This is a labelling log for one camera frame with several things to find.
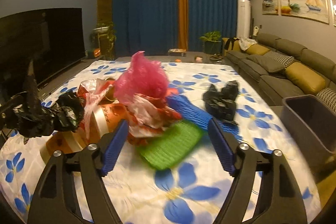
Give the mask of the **grey sectional sofa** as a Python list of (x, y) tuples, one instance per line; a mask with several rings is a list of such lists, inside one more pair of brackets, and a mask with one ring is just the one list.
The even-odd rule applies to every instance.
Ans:
[(248, 44), (243, 50), (239, 39), (224, 38), (224, 60), (269, 106), (311, 94), (335, 110), (334, 61), (272, 34), (259, 34)]

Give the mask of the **blue foam sheet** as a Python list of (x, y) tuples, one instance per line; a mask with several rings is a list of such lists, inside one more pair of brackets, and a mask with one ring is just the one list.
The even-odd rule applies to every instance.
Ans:
[[(207, 131), (208, 123), (213, 116), (193, 105), (186, 96), (173, 94), (166, 97), (166, 102), (170, 108), (181, 114), (183, 119), (193, 122)], [(218, 124), (223, 131), (231, 133), (238, 141), (243, 140), (243, 137), (239, 134), (238, 125), (221, 121), (218, 121)]]

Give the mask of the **grey cushion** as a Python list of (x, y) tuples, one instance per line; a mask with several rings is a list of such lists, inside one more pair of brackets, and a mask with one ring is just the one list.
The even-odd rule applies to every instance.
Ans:
[(284, 65), (278, 63), (277, 61), (271, 60), (265, 56), (249, 55), (247, 56), (247, 59), (260, 65), (268, 73), (279, 73), (280, 71), (283, 71), (285, 69)]

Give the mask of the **orange curtain strip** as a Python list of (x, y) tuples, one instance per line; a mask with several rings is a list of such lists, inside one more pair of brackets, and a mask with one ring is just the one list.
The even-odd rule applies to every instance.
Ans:
[(189, 0), (178, 0), (178, 47), (189, 49)]

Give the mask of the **green foam sheet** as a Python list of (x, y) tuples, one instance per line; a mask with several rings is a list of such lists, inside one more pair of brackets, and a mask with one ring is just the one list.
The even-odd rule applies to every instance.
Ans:
[(179, 164), (205, 134), (196, 124), (181, 120), (148, 145), (137, 147), (137, 152), (152, 168), (165, 170)]

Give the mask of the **mustard cushion near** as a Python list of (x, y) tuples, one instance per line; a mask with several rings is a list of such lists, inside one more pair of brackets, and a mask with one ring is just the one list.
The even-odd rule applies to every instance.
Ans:
[(288, 80), (298, 86), (305, 94), (316, 95), (326, 86), (325, 79), (315, 71), (295, 62), (285, 69), (285, 75)]

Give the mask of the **black plastic bag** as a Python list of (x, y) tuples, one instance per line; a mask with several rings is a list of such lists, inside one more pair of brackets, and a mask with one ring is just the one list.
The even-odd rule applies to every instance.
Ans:
[(26, 138), (49, 136), (54, 131), (75, 131), (84, 118), (84, 101), (74, 92), (62, 94), (50, 106), (42, 106), (42, 135), (23, 135)]
[(229, 81), (221, 90), (211, 84), (202, 96), (206, 111), (224, 123), (236, 124), (234, 117), (238, 93), (239, 83), (237, 81)]

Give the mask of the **white standing air conditioner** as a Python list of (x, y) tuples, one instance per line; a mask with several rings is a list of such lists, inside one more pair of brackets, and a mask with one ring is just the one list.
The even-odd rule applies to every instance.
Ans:
[(251, 24), (251, 2), (249, 0), (238, 0), (237, 11), (237, 38), (249, 38)]

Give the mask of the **black flat television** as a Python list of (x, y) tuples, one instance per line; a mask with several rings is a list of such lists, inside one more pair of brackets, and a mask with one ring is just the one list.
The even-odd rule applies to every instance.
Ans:
[(81, 8), (39, 9), (1, 18), (1, 99), (23, 91), (29, 63), (37, 84), (85, 57)]

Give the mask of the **red cylindrical gift box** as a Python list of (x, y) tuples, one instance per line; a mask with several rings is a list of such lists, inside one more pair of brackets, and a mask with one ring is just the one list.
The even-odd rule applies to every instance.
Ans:
[(40, 149), (40, 155), (44, 162), (48, 162), (56, 150), (64, 154), (81, 151), (87, 145), (99, 142), (104, 134), (113, 132), (123, 119), (126, 121), (129, 119), (128, 111), (123, 104), (97, 105), (89, 118), (84, 119), (76, 131), (54, 133)]

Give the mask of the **potted green plant floor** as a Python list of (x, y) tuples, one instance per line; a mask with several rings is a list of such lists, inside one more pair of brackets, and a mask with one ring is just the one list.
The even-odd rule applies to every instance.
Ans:
[(209, 55), (219, 55), (222, 52), (222, 33), (220, 31), (210, 31), (200, 38), (203, 51)]

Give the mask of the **patterned black white cushion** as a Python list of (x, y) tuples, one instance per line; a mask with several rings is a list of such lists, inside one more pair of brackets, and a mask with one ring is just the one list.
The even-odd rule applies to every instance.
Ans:
[(295, 58), (293, 56), (284, 55), (282, 53), (275, 51), (269, 51), (264, 56), (284, 65), (285, 69), (295, 62)]

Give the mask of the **red white plastic bag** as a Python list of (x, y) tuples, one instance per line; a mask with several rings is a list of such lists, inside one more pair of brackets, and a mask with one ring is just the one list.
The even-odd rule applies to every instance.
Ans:
[[(114, 98), (113, 84), (113, 79), (81, 82), (77, 96), (84, 100), (83, 119), (88, 119), (97, 105), (120, 103)], [(181, 114), (167, 106), (164, 100), (143, 94), (135, 94), (133, 100), (124, 106), (129, 114), (127, 141), (132, 145), (147, 145), (154, 138), (161, 137), (172, 123), (182, 119)]]

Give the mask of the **pink plastic bag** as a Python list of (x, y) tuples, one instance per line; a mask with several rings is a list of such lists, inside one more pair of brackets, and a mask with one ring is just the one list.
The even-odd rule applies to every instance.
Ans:
[(114, 97), (121, 103), (130, 103), (135, 94), (165, 98), (169, 80), (161, 62), (149, 60), (143, 51), (136, 52), (129, 68), (114, 82)]

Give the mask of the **mustard cushion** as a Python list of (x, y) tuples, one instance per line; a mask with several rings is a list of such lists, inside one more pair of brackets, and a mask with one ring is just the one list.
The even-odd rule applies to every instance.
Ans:
[(263, 46), (262, 44), (254, 44), (252, 46), (250, 46), (246, 51), (244, 51), (246, 54), (248, 55), (264, 55), (267, 52), (269, 52), (270, 49)]
[(316, 95), (326, 86), (325, 79), (315, 71), (295, 62), (285, 69), (285, 75), (288, 80), (298, 86), (305, 94)]

